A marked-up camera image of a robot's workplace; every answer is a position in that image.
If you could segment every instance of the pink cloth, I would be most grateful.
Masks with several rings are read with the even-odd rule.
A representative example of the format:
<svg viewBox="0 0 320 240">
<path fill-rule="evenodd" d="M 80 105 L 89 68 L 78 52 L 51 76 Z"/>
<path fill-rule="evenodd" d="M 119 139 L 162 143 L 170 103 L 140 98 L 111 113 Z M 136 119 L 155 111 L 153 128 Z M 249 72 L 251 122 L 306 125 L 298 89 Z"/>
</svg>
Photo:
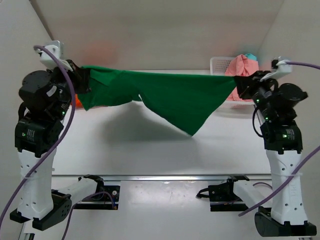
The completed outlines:
<svg viewBox="0 0 320 240">
<path fill-rule="evenodd" d="M 259 65 L 257 61 L 249 59 L 245 55 L 241 54 L 230 62 L 224 75 L 247 77 L 258 70 Z M 227 100 L 252 102 L 252 100 L 242 100 L 238 95 L 237 88 L 232 91 L 232 93 L 227 97 Z"/>
</svg>

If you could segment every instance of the white label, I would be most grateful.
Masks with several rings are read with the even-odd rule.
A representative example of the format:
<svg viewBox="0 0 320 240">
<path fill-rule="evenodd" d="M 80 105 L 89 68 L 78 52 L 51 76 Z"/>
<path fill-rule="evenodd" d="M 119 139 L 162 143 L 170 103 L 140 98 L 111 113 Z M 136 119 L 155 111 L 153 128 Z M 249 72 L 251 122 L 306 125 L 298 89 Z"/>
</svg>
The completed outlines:
<svg viewBox="0 0 320 240">
<path fill-rule="evenodd" d="M 51 97 L 57 90 L 57 86 L 53 86 L 49 91 L 46 92 L 48 97 Z"/>
</svg>

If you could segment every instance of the green cloth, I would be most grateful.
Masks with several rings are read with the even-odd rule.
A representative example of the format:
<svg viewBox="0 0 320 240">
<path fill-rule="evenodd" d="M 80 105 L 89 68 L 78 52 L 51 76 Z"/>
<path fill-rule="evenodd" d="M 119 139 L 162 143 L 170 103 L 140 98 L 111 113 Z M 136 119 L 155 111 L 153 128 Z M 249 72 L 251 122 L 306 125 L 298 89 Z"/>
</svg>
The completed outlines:
<svg viewBox="0 0 320 240">
<path fill-rule="evenodd" d="M 91 77 L 91 92 L 78 95 L 85 110 L 142 100 L 148 109 L 191 136 L 236 87 L 230 76 L 83 68 L 90 68 Z"/>
</svg>

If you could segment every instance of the white basket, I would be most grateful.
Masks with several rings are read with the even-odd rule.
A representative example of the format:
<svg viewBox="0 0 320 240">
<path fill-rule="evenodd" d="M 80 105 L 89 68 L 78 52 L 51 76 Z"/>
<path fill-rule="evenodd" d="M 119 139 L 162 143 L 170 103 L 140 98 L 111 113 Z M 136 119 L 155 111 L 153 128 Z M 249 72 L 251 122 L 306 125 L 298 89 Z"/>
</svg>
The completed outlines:
<svg viewBox="0 0 320 240">
<path fill-rule="evenodd" d="M 214 56 L 210 59 L 210 74 L 214 76 L 224 76 L 225 72 L 234 57 L 229 56 Z M 220 106 L 222 108 L 243 109 L 247 106 L 252 106 L 253 101 L 224 101 Z"/>
</svg>

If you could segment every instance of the blue cloth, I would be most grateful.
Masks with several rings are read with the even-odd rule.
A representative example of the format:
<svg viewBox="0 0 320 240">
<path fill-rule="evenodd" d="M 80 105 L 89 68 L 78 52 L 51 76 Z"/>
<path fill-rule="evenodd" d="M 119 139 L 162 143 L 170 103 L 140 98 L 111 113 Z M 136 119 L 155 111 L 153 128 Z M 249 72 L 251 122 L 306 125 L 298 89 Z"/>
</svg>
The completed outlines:
<svg viewBox="0 0 320 240">
<path fill-rule="evenodd" d="M 248 58 L 248 59 L 251 59 L 251 60 L 255 60 L 257 61 L 257 57 L 251 53 L 247 53 L 245 54 L 245 56 Z"/>
</svg>

